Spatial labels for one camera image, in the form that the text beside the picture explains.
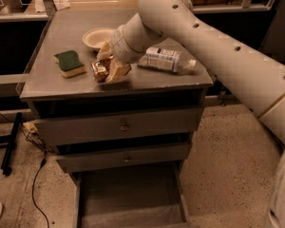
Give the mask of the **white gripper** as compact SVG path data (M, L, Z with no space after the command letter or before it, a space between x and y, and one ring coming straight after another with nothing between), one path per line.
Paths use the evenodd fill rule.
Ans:
M130 64L137 62L145 54L140 31L126 25L119 26L113 32L110 44L105 42L99 50L97 60L111 59L112 54L117 60L105 61L107 83L121 80L131 70Z

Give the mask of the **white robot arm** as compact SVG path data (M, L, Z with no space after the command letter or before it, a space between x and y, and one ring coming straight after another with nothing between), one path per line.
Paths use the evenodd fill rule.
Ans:
M190 0L139 0L138 12L114 31L99 57L135 63L167 38L217 76L285 144L285 66L203 23L193 14ZM285 149L265 228L285 228Z

